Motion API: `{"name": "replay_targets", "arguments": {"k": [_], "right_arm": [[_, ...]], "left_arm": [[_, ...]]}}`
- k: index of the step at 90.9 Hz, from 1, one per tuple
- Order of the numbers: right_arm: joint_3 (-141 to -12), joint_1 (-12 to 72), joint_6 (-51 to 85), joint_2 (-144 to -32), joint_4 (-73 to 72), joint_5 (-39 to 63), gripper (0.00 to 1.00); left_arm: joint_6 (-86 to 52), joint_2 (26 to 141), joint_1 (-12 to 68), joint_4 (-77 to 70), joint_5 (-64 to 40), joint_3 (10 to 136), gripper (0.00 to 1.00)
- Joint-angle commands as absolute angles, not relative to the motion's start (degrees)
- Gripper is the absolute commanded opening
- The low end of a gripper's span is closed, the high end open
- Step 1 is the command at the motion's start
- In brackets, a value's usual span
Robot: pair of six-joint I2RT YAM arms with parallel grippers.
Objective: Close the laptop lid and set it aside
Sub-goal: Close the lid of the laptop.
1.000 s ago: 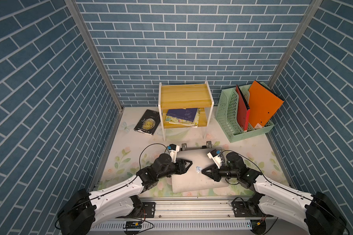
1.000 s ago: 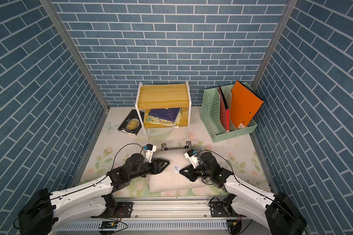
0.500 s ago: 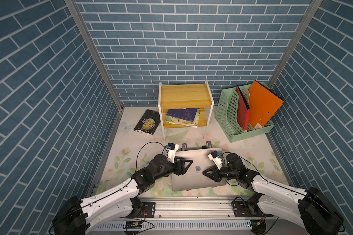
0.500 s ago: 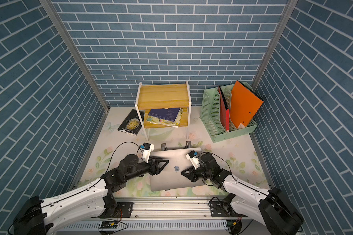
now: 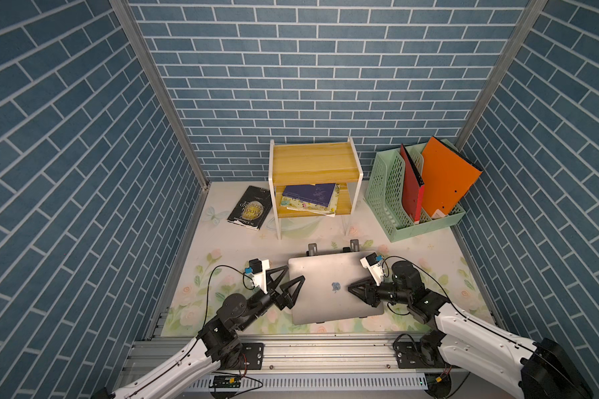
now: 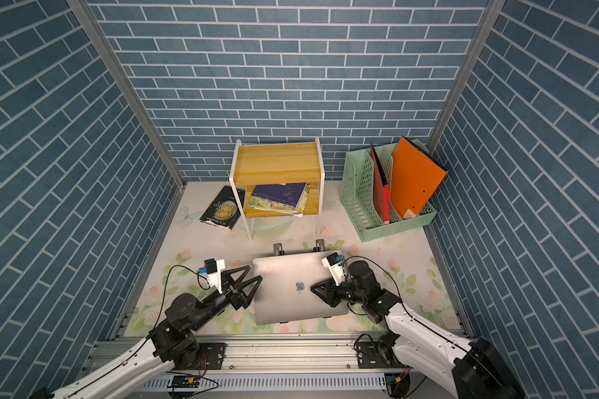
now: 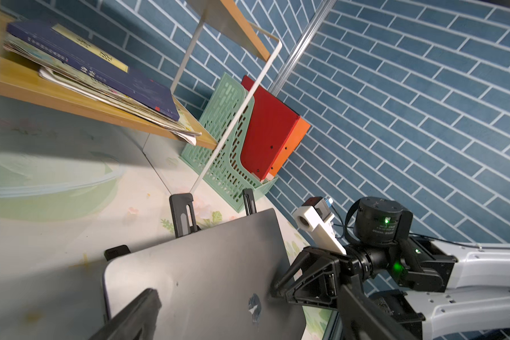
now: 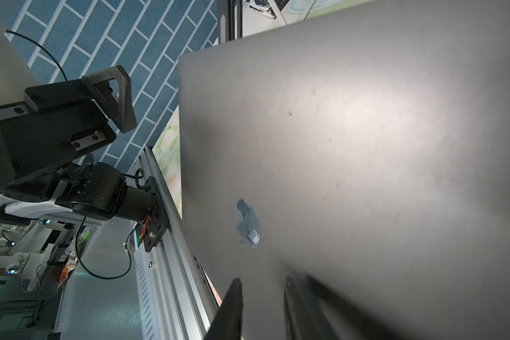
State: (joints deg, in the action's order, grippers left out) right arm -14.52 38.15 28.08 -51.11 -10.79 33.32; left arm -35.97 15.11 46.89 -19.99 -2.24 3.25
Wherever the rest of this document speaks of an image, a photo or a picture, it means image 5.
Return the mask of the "grey laptop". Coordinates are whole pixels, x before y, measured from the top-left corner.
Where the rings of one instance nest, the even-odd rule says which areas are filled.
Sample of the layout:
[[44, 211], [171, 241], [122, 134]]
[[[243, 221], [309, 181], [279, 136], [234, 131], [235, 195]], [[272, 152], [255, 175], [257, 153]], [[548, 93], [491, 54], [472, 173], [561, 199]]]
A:
[[361, 251], [290, 259], [290, 279], [304, 277], [296, 304], [291, 309], [293, 324], [317, 324], [383, 314], [382, 304], [373, 308], [348, 291], [352, 283], [370, 276], [361, 264], [361, 259], [369, 254], [369, 251]]

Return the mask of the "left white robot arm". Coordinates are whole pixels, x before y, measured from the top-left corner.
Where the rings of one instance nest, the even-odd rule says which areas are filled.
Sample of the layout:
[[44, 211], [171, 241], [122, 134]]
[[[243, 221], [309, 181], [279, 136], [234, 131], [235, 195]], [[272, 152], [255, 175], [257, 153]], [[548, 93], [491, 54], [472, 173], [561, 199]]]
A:
[[226, 297], [216, 315], [179, 352], [125, 387], [112, 393], [103, 387], [92, 397], [175, 398], [202, 377], [221, 367], [237, 365], [242, 350], [237, 333], [247, 329], [272, 306], [282, 310], [296, 304], [305, 277], [301, 275], [284, 283], [288, 271], [288, 267], [281, 266], [256, 274], [251, 297], [240, 293]]

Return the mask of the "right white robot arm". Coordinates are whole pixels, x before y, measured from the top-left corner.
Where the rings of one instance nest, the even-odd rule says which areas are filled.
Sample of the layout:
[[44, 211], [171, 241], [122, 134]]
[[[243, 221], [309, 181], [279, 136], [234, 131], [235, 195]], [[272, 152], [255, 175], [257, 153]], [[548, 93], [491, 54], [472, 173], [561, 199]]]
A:
[[407, 259], [392, 266], [384, 281], [384, 259], [361, 259], [370, 276], [348, 290], [376, 308], [404, 304], [414, 319], [431, 328], [420, 340], [425, 355], [440, 358], [489, 381], [516, 398], [591, 398], [592, 389], [566, 351], [549, 338], [540, 342], [479, 319], [452, 303], [445, 292], [425, 287], [424, 271]]

